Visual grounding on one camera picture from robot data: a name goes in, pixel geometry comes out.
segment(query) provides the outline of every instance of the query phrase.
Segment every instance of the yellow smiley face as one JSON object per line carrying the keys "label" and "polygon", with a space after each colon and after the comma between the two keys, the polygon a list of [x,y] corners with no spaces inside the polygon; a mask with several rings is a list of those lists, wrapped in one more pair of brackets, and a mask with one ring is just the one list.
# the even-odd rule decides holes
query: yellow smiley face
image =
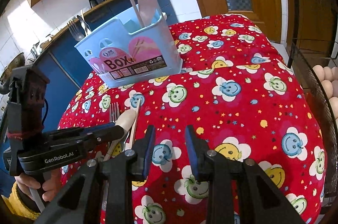
{"label": "yellow smiley face", "polygon": [[213,34],[215,32],[214,27],[207,27],[204,29],[204,32],[207,34]]}
{"label": "yellow smiley face", "polygon": [[132,181],[131,183],[135,187],[142,187],[146,182],[147,180],[144,180],[143,182]]}
{"label": "yellow smiley face", "polygon": [[234,31],[234,30],[227,30],[227,31],[225,32],[225,34],[226,34],[226,35],[234,35],[234,34],[236,34],[236,31]]}
{"label": "yellow smiley face", "polygon": [[278,188],[282,187],[285,181],[285,171],[281,167],[267,168],[265,173],[270,177]]}
{"label": "yellow smiley face", "polygon": [[169,76],[162,76],[162,77],[155,78],[155,82],[162,83],[162,82],[166,81],[168,77]]}
{"label": "yellow smiley face", "polygon": [[224,67],[228,67],[228,65],[222,60],[216,60],[211,64],[212,69],[224,68]]}
{"label": "yellow smiley face", "polygon": [[113,153],[111,154],[111,156],[118,156],[121,152],[122,152],[121,143],[118,143],[115,146],[115,148],[114,148]]}
{"label": "yellow smiley face", "polygon": [[247,69],[259,69],[261,65],[256,64],[256,65],[244,65]]}
{"label": "yellow smiley face", "polygon": [[215,148],[215,151],[224,155],[227,159],[235,161],[242,157],[242,152],[240,152],[238,148],[231,143],[222,143]]}

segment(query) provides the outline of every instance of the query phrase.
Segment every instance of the plastic fork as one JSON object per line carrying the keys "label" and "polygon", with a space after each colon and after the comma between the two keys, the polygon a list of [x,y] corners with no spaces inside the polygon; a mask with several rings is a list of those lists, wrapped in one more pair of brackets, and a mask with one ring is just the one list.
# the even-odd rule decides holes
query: plastic fork
{"label": "plastic fork", "polygon": [[159,9],[158,2],[157,0],[138,0],[138,4],[144,26],[149,26],[154,18],[156,10]]}
{"label": "plastic fork", "polygon": [[67,22],[67,26],[76,41],[80,42],[82,39],[84,39],[84,35],[80,32],[79,28],[73,20],[69,20],[69,22]]}

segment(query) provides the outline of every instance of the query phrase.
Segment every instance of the egg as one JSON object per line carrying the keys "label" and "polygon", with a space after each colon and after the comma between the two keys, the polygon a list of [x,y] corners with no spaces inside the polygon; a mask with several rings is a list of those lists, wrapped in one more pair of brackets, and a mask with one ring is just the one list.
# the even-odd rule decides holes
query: egg
{"label": "egg", "polygon": [[329,80],[324,80],[322,82],[322,86],[324,88],[324,91],[327,95],[327,98],[330,99],[333,95],[333,86],[332,83]]}
{"label": "egg", "polygon": [[333,79],[333,74],[332,74],[331,68],[329,68],[329,67],[324,67],[323,70],[324,70],[324,79],[325,79],[325,80],[332,81],[332,79]]}
{"label": "egg", "polygon": [[332,96],[338,97],[338,80],[332,81],[333,94]]}
{"label": "egg", "polygon": [[338,118],[338,97],[332,97],[329,99],[333,115],[335,116],[335,119]]}
{"label": "egg", "polygon": [[315,72],[315,74],[318,77],[320,82],[324,80],[325,73],[324,73],[324,69],[321,65],[314,66],[313,71]]}
{"label": "egg", "polygon": [[338,67],[333,67],[331,69],[332,75],[333,75],[333,80],[338,80]]}

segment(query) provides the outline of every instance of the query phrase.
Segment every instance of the metal fork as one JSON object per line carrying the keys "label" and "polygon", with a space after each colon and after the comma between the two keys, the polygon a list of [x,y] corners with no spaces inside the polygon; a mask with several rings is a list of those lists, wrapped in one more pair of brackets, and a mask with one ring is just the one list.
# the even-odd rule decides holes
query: metal fork
{"label": "metal fork", "polygon": [[159,9],[157,0],[138,0],[138,5],[144,26],[149,26],[156,10]]}
{"label": "metal fork", "polygon": [[119,103],[114,102],[110,104],[110,122],[116,122],[120,117]]}
{"label": "metal fork", "polygon": [[72,19],[67,22],[67,26],[76,41],[80,42],[84,39],[84,35],[80,32],[79,28]]}

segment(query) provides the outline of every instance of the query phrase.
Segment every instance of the human hand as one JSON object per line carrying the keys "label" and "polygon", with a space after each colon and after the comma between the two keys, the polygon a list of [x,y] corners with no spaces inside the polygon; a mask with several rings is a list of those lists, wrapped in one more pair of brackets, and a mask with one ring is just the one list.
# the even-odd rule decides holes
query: human hand
{"label": "human hand", "polygon": [[[51,171],[51,177],[49,180],[45,181],[42,184],[42,188],[45,193],[42,195],[44,201],[52,201],[56,194],[61,189],[61,173],[60,169],[57,168]],[[18,184],[20,190],[32,200],[32,194],[30,193],[29,188],[39,189],[41,187],[40,183],[37,182],[33,177],[22,173],[19,176],[15,176],[15,180]]]}

